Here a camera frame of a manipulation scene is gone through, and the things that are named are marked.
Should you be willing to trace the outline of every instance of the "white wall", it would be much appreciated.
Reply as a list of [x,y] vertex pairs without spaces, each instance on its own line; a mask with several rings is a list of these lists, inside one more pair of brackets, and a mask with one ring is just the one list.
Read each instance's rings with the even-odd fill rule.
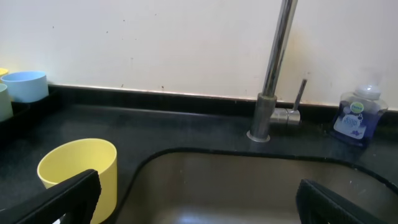
[[[255,99],[281,1],[0,0],[0,66],[52,83]],[[277,96],[337,105],[372,67],[398,110],[398,1],[299,0]]]

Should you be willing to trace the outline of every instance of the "cup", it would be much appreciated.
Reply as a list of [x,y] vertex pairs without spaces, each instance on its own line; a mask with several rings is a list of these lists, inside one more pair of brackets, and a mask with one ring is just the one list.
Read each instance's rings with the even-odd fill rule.
[[37,175],[50,188],[84,170],[98,171],[101,195],[91,224],[107,219],[117,201],[117,153],[115,146],[103,139],[81,139],[52,150],[37,166]]
[[1,77],[8,86],[8,93],[15,102],[31,103],[49,95],[44,72],[16,72]]
[[12,116],[12,106],[7,85],[0,83],[0,121],[7,120]]
[[8,70],[7,70],[7,69],[5,69],[5,68],[0,68],[0,78],[1,78],[3,75],[7,75],[7,74],[8,74]]

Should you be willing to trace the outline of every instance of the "hand soap dispenser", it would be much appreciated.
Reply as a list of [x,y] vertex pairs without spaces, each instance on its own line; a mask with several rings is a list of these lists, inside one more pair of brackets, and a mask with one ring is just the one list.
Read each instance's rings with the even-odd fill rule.
[[366,147],[372,139],[387,103],[380,99],[377,85],[360,85],[341,96],[330,134],[348,144]]

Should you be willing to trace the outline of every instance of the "blue cup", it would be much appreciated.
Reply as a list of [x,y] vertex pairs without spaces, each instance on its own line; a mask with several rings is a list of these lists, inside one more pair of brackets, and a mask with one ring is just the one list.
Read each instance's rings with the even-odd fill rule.
[[31,103],[49,95],[49,86],[44,72],[16,72],[1,77],[7,85],[12,100]]

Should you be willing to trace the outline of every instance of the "sink basin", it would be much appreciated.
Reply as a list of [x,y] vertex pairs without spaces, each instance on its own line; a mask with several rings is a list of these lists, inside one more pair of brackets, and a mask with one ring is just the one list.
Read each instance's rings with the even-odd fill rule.
[[192,152],[164,154],[144,165],[116,223],[300,223],[295,195],[302,179],[398,223],[398,195],[356,169]]

